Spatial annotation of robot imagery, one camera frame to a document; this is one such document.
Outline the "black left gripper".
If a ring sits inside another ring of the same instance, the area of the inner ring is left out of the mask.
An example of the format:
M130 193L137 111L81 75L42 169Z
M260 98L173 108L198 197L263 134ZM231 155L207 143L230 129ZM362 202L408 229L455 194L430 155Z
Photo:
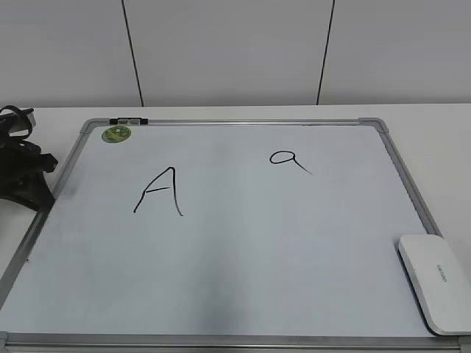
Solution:
M44 174L53 172L57 164L52 154L42 154L34 143L1 138L1 198L34 211L49 211L55 198Z

